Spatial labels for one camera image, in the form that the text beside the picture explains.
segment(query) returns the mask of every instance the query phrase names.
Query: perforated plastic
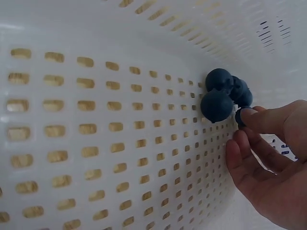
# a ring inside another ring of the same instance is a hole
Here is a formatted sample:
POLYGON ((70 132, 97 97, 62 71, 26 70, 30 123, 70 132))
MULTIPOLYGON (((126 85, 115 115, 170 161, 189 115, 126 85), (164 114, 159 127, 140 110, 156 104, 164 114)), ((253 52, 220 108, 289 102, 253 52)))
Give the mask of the perforated plastic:
POLYGON ((226 169, 233 115, 199 104, 214 68, 257 105, 306 98, 306 6, 0 3, 0 229, 275 229, 226 169))

